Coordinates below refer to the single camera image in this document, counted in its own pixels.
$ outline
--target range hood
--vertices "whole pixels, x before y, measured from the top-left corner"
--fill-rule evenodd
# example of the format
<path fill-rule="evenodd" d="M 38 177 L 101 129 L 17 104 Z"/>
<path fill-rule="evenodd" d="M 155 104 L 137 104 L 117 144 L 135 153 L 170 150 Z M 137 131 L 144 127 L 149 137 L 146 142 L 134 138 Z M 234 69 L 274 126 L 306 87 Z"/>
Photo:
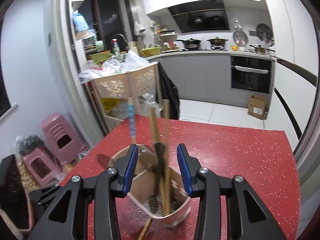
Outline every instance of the range hood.
<path fill-rule="evenodd" d="M 182 33 L 229 30 L 223 0 L 202 0 L 168 8 Z"/>

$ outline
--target red table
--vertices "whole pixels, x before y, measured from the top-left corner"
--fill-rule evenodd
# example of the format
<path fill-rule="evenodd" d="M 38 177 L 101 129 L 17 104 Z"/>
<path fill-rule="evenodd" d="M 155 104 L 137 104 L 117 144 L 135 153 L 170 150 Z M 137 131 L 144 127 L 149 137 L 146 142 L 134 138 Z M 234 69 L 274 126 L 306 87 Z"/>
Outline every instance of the red table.
<path fill-rule="evenodd" d="M 160 132 L 163 119 L 158 119 Z M 232 178 L 243 175 L 276 218 L 288 240 L 295 240 L 299 214 L 300 190 L 296 163 L 288 139 L 283 131 L 269 131 L 170 120 L 170 166 L 179 170 L 176 149 L 184 143 L 190 156 L 199 159 L 203 167 L 217 175 Z M 149 120 L 136 116 L 138 144 L 152 146 Z M 97 161 L 97 155 L 112 157 L 131 143 L 128 120 L 123 121 L 106 136 L 89 155 L 61 183 L 73 175 L 83 178 L 100 174 L 105 167 Z M 221 239 L 227 239 L 225 199 L 222 200 Z M 198 199 L 191 200 L 191 212 L 186 220 L 175 228 L 165 228 L 153 221 L 146 235 L 148 240 L 193 239 Z M 117 214 L 122 240 L 138 238 L 148 216 L 129 197 L 117 199 Z M 89 207 L 88 240 L 94 239 L 93 204 Z"/>

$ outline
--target door handle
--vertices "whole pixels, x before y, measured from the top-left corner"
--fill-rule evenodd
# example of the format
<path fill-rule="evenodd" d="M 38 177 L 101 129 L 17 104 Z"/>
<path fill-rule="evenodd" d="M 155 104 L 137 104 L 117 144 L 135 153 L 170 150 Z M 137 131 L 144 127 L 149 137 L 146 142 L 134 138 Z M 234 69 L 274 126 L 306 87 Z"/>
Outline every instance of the door handle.
<path fill-rule="evenodd" d="M 252 73 L 258 73 L 258 74 L 268 74 L 269 71 L 266 69 L 256 69 L 256 68 L 249 68 L 249 67 L 240 67 L 240 66 L 232 66 L 235 67 L 236 70 L 244 71 L 244 72 L 252 72 Z"/>

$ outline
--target oven door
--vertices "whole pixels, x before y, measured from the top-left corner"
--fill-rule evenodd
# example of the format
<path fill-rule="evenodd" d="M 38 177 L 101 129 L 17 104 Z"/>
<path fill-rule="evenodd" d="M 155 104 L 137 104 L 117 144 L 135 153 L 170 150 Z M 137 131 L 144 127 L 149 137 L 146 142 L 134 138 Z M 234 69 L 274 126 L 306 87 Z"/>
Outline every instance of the oven door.
<path fill-rule="evenodd" d="M 269 93 L 271 71 L 263 68 L 231 66 L 231 88 Z"/>

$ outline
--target white floor tile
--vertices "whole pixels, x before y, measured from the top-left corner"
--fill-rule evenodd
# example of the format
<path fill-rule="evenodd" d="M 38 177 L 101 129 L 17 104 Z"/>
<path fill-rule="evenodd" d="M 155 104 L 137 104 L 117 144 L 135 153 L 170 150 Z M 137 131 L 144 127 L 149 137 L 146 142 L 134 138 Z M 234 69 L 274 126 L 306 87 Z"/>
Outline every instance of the white floor tile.
<path fill-rule="evenodd" d="M 248 115 L 247 113 L 247 108 L 215 104 L 209 121 L 263 129 L 263 120 Z"/>
<path fill-rule="evenodd" d="M 197 118 L 192 118 L 192 117 L 187 117 L 187 116 L 180 116 L 179 120 L 180 121 L 187 121 L 187 122 L 208 123 L 207 120 L 202 120 L 202 119 L 197 119 Z"/>
<path fill-rule="evenodd" d="M 228 123 L 222 123 L 222 122 L 211 122 L 211 121 L 209 121 L 208 123 L 211 123 L 211 124 L 217 124 L 217 125 L 225 125 L 225 126 L 242 127 L 242 126 L 233 125 L 233 124 L 228 124 Z"/>
<path fill-rule="evenodd" d="M 215 104 L 192 101 L 180 100 L 180 115 L 196 119 L 209 120 Z"/>

